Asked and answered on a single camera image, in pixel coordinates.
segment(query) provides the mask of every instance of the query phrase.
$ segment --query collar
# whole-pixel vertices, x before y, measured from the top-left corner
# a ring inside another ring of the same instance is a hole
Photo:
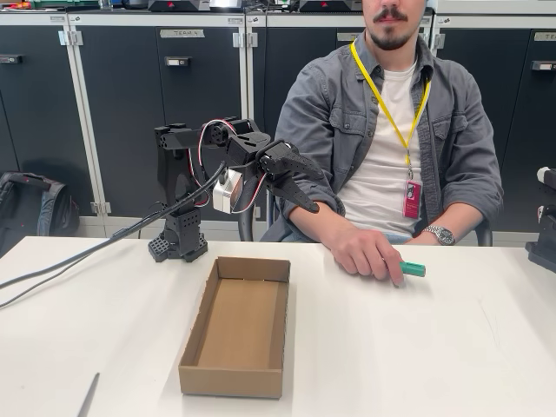
[[[365,31],[360,33],[357,38],[355,39],[355,49],[357,50],[357,54],[359,54],[359,58],[365,68],[367,69],[369,75],[375,74],[380,78],[384,78],[384,70],[382,69],[381,65],[376,61],[376,58],[373,54],[368,50],[367,45],[365,44]],[[417,36],[417,66],[415,67],[416,74],[425,73],[428,79],[431,79],[434,72],[434,57],[431,53],[430,49],[427,46],[427,43],[422,39],[422,37]],[[358,80],[364,80],[365,77],[355,64],[355,76]]]

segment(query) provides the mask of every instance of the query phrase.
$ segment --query gray button-up shirt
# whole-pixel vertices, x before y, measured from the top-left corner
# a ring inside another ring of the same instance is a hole
[[[368,51],[364,34],[357,37],[355,47],[381,91],[384,70]],[[425,203],[423,222],[417,230],[455,202],[474,206],[491,221],[501,209],[502,186],[493,127],[483,109],[479,87],[461,65],[434,57],[419,37],[411,83],[415,111],[427,79],[431,80],[430,95],[417,126]],[[378,114],[378,100],[349,46],[314,60],[301,71],[281,110],[275,138],[293,143],[322,168],[321,180],[295,176],[312,200],[325,202],[345,215],[337,193],[365,159]],[[279,207],[281,216],[263,240],[279,242],[292,233],[307,239],[288,220],[295,205],[279,200]]]

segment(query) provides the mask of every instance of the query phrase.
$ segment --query cabinet handle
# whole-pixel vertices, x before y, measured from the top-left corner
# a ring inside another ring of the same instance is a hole
[[[165,56],[164,62],[167,67],[187,67],[191,61],[191,56]]]
[[[0,63],[21,63],[23,55],[0,55]]]
[[[531,63],[533,71],[556,71],[556,61],[533,61]]]

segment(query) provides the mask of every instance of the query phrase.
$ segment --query id badge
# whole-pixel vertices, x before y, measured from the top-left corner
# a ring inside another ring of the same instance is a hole
[[[420,182],[406,180],[406,194],[403,198],[404,217],[419,218],[420,188]]]

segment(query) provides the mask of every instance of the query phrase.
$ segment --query cabinet door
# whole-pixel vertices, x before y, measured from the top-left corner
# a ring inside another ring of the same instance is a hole
[[[130,26],[79,30],[105,199],[113,216],[143,217],[154,202],[163,200],[156,176],[155,128],[165,124],[156,30]]]
[[[3,109],[2,94],[0,93],[0,176],[6,171],[17,171],[16,152],[11,141],[10,129]]]
[[[535,71],[533,61],[556,63],[556,42],[535,41],[533,30],[520,93],[513,116],[502,169],[504,213],[498,228],[508,231],[538,232],[537,208],[556,204],[556,191],[547,193],[537,180],[542,167],[556,167],[556,72]]]
[[[198,128],[211,119],[242,116],[240,49],[234,48],[237,28],[191,28],[195,37],[172,36],[188,28],[157,28],[158,59],[166,123],[186,123]],[[187,66],[167,66],[167,57],[188,58]],[[212,175],[225,159],[224,149],[202,153]],[[212,209],[201,209],[203,220],[232,222],[235,217]]]
[[[19,168],[69,186],[81,215],[94,201],[62,26],[0,26],[0,92]]]
[[[520,86],[530,30],[442,29],[438,58],[463,65],[477,81],[486,114],[494,127],[494,147],[504,164],[513,108]]]
[[[264,28],[253,48],[255,122],[274,137],[281,106],[305,65],[336,49],[336,28]]]

